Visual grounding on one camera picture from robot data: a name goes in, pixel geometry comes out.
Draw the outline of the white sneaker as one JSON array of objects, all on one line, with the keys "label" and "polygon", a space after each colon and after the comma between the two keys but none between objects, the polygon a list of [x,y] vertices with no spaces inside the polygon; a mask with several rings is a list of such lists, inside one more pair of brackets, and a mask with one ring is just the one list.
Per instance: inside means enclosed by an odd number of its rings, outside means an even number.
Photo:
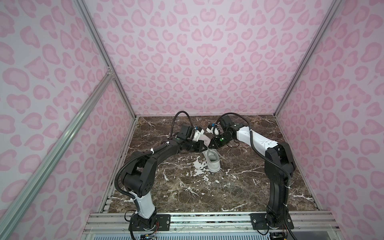
[{"label": "white sneaker", "polygon": [[203,152],[203,155],[206,159],[209,171],[212,173],[217,173],[221,168],[220,156],[217,150],[208,148]]}]

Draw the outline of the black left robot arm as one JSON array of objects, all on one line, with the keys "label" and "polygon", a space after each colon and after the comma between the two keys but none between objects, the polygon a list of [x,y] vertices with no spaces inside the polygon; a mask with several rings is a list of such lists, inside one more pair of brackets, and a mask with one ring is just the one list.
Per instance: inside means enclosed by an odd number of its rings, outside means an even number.
[{"label": "black left robot arm", "polygon": [[176,135],[171,135],[161,145],[146,152],[134,152],[118,171],[114,179],[115,189],[131,197],[137,208],[131,223],[138,223],[148,230],[156,225],[157,210],[152,202],[151,189],[158,165],[183,150],[192,153],[206,151],[208,147],[201,139],[203,134],[202,128],[183,125]]}]

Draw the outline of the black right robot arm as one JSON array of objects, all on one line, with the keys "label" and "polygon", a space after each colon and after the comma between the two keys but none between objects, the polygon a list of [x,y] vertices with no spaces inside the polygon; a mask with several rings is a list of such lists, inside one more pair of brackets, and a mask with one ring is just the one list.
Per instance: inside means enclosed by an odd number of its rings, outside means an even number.
[{"label": "black right robot arm", "polygon": [[270,198],[267,205],[265,224],[270,229],[278,229],[288,222],[289,189],[296,164],[289,144],[270,140],[252,130],[249,121],[246,125],[232,121],[230,115],[244,121],[243,116],[227,113],[207,127],[214,135],[209,144],[210,149],[219,149],[232,140],[249,145],[265,161],[265,174],[270,181]]}]

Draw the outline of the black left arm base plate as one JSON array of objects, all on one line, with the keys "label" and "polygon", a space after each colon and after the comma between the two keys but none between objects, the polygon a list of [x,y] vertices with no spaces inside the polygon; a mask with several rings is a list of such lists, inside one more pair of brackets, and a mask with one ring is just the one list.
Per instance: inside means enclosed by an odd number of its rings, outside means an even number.
[{"label": "black left arm base plate", "polygon": [[149,219],[145,219],[138,214],[134,214],[130,219],[129,230],[136,232],[169,231],[171,215],[154,214]]}]

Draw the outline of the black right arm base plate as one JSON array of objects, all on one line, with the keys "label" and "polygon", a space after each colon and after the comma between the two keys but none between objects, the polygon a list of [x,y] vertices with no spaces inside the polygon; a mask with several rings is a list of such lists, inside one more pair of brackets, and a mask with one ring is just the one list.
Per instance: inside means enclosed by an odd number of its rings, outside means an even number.
[{"label": "black right arm base plate", "polygon": [[250,218],[253,230],[281,230],[285,224],[287,224],[290,230],[295,228],[290,214],[286,214],[285,217],[281,215],[275,220],[270,214],[267,213],[252,213],[250,214]]}]

